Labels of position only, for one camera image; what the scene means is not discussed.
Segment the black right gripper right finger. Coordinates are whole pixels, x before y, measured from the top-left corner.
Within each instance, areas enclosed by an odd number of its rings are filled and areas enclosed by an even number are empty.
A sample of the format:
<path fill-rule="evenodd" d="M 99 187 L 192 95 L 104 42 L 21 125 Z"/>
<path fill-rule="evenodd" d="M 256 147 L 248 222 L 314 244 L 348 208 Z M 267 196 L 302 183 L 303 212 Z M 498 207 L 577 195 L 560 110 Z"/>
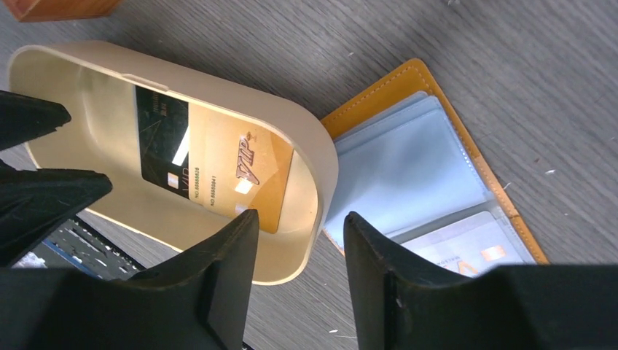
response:
<path fill-rule="evenodd" d="M 343 224 L 360 349 L 440 349 L 448 340 L 433 289 L 466 281 L 386 238 L 360 214 Z"/>

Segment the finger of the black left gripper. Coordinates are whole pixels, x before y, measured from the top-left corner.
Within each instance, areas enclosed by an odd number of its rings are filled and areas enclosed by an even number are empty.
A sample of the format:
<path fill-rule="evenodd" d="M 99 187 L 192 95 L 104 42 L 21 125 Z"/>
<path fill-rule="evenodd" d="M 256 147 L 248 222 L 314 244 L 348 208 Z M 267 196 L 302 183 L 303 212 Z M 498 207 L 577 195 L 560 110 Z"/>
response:
<path fill-rule="evenodd" d="M 45 136 L 70 121 L 62 104 L 1 91 L 1 150 Z"/>
<path fill-rule="evenodd" d="M 108 176 L 95 171 L 27 171 L 1 163 L 1 266 L 13 266 L 111 190 Z"/>

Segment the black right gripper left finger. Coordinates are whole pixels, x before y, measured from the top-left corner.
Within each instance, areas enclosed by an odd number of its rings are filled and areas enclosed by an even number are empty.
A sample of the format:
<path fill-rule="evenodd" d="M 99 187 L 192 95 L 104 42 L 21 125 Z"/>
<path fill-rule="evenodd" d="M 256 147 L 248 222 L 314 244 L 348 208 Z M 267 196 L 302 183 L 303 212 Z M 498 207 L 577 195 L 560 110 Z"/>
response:
<path fill-rule="evenodd" d="M 154 349 L 241 349 L 259 217 L 242 212 L 211 237 L 130 280 L 130 316 Z"/>

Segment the silver VIP credit card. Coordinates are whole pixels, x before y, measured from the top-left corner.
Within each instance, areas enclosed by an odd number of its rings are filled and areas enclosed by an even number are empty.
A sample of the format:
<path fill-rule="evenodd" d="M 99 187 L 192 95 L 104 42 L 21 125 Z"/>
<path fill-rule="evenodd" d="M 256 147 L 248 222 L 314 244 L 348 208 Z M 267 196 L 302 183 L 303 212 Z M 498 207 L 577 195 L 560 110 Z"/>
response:
<path fill-rule="evenodd" d="M 489 211 L 406 241 L 402 246 L 435 265 L 468 277 L 500 264 L 535 262 L 511 225 Z"/>

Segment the gold VIP credit card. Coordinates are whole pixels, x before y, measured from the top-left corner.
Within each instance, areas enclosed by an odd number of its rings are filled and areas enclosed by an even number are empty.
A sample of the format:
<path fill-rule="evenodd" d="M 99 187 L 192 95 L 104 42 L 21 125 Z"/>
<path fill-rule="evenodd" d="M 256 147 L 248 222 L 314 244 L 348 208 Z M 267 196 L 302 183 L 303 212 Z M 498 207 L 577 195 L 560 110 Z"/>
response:
<path fill-rule="evenodd" d="M 197 104 L 189 105 L 189 199 L 234 217 L 259 212 L 259 226 L 278 230 L 293 147 L 270 130 Z"/>

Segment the orange leather card holder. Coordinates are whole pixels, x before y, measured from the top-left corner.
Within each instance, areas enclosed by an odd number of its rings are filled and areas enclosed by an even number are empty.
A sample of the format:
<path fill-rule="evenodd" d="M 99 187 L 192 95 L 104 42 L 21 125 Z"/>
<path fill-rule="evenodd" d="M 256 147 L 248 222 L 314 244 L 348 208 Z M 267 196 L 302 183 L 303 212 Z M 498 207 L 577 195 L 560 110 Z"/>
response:
<path fill-rule="evenodd" d="M 343 221 L 352 211 L 401 246 L 489 211 L 511 225 L 534 263 L 547 263 L 505 186 L 422 60 L 402 64 L 322 123 L 339 160 L 324 224 L 337 248 L 344 247 Z"/>

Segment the cream oval plastic tray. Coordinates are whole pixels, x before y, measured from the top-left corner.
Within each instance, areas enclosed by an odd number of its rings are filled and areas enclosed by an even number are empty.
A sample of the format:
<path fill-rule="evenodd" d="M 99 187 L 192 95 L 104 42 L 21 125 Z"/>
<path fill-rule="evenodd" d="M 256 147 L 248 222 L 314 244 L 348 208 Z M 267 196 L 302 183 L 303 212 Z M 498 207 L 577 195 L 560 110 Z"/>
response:
<path fill-rule="evenodd" d="M 21 47 L 7 78 L 71 115 L 27 143 L 38 168 L 110 178 L 90 213 L 181 252 L 255 209 L 254 283 L 286 283 L 307 265 L 338 161 L 300 105 L 101 41 Z"/>

